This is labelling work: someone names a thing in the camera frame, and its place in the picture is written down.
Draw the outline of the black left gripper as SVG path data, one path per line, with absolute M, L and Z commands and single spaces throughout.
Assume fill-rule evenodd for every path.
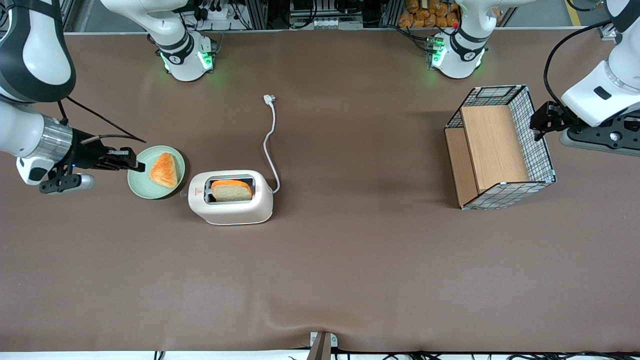
M 545 112 L 535 112 L 530 117 L 530 129 L 534 132 L 535 142 L 544 138 L 552 121 L 562 122 L 562 125 L 558 128 L 560 132 L 581 125 L 581 119 L 573 111 L 565 111 L 561 104 L 547 101 L 545 103 Z

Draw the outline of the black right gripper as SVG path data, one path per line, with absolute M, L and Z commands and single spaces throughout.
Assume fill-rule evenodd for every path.
M 73 130 L 73 140 L 70 148 L 70 161 L 74 167 L 94 170 L 126 170 L 136 173 L 144 173 L 146 164 L 137 161 L 135 151 L 130 147 L 119 149 L 105 146 L 100 139 L 87 144 L 81 144 L 94 135 L 82 130 Z

